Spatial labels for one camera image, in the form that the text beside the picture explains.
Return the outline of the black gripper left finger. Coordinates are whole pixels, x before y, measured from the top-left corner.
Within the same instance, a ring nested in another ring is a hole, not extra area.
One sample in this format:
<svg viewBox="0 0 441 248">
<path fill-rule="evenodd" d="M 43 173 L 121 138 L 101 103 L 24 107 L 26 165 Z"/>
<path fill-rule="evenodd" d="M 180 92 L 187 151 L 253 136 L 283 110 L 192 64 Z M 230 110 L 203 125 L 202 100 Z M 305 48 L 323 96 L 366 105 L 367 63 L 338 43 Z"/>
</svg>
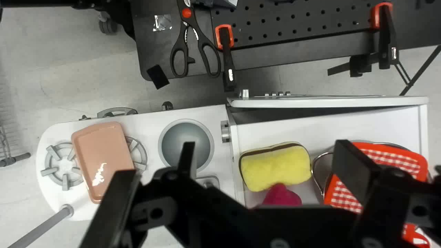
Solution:
<svg viewBox="0 0 441 248">
<path fill-rule="evenodd" d="M 133 248 L 128 216 L 140 176 L 117 170 L 79 242 L 79 248 Z"/>
</svg>

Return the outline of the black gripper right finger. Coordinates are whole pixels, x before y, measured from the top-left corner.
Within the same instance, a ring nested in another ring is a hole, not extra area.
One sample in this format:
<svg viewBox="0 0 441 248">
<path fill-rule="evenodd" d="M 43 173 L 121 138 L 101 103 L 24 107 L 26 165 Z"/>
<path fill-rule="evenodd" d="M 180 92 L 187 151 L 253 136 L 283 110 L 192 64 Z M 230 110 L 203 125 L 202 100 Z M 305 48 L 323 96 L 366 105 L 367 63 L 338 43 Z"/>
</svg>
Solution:
<svg viewBox="0 0 441 248">
<path fill-rule="evenodd" d="M 331 170 L 362 205 L 349 234 L 354 246 L 398 248 L 409 205 L 398 183 L 407 174 L 381 167 L 345 138 L 334 141 Z"/>
</svg>

